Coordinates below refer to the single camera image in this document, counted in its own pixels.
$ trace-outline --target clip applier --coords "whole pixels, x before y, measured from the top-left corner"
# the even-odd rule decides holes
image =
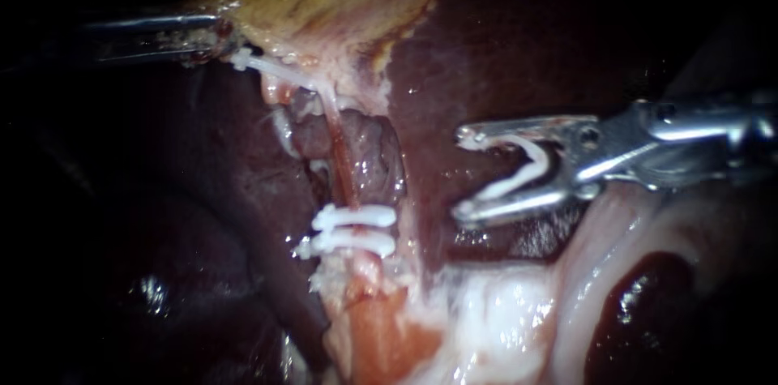
[[[531,161],[451,209],[463,229],[483,229],[538,216],[597,197],[607,181],[672,190],[710,179],[752,182],[778,165],[778,91],[731,92],[680,101],[636,101],[622,113],[557,115],[460,126],[469,151],[521,147]],[[554,148],[537,144],[553,142]],[[547,177],[558,156],[550,180]]]

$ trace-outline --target metal instrument jaw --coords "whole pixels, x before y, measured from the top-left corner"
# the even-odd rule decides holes
[[[124,15],[69,19],[41,32],[0,75],[60,68],[145,62],[206,62],[238,46],[232,25],[218,15],[169,8],[138,8]]]
[[[608,181],[634,182],[649,190],[673,190],[712,179],[752,182],[778,165],[778,92],[729,93],[684,101],[637,101],[600,120],[560,115],[461,126],[457,143],[470,151],[518,144],[536,166],[558,167],[539,186],[525,186],[543,174],[490,183],[451,209],[463,229],[483,229],[539,216],[566,203],[596,198]],[[746,145],[755,141],[754,158]],[[538,142],[554,142],[542,148]],[[489,188],[502,191],[489,193]]]

